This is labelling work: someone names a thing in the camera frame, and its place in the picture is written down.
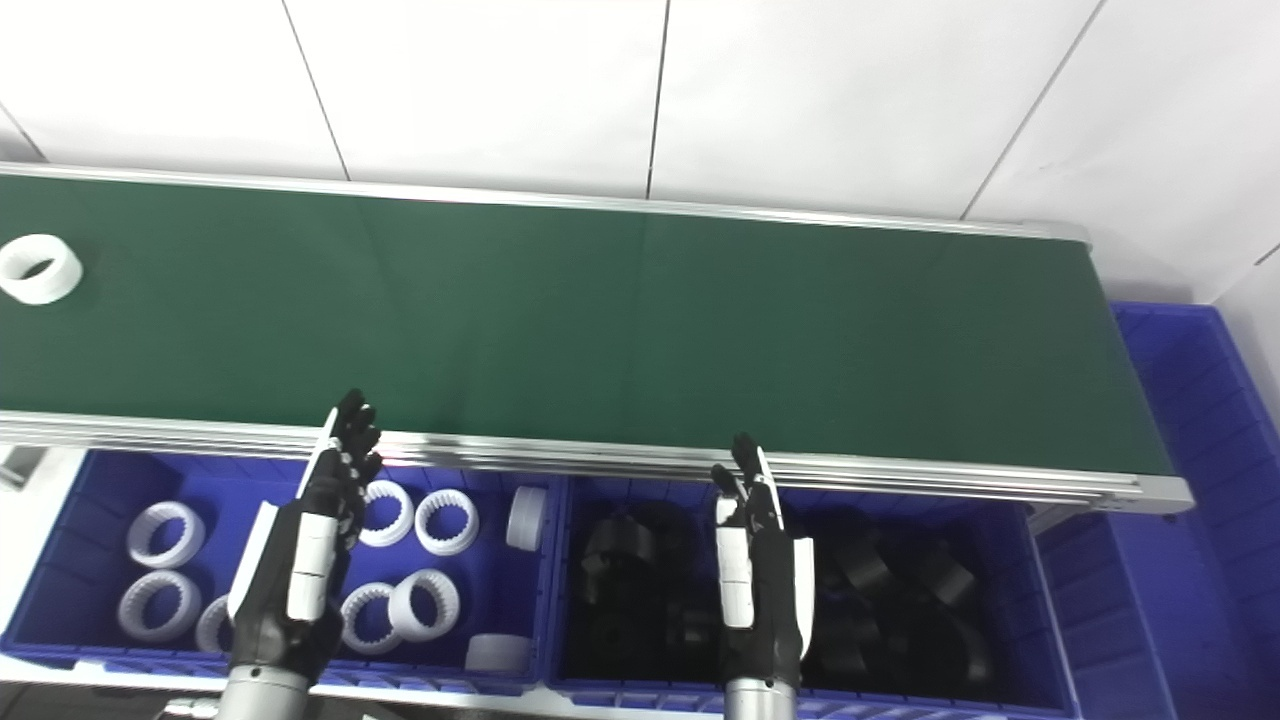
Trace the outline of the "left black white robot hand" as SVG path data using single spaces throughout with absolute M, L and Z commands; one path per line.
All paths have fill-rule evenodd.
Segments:
M 342 643 L 340 591 L 381 470 L 376 410 L 351 389 L 330 410 L 300 491 L 275 511 L 233 612 L 228 667 L 289 673 L 315 685 Z

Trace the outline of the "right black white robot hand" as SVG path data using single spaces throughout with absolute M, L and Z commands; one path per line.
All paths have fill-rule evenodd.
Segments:
M 716 464 L 714 506 L 721 676 L 767 687 L 800 687 L 815 609 L 815 552 L 796 537 L 762 446 L 733 437 L 736 469 Z

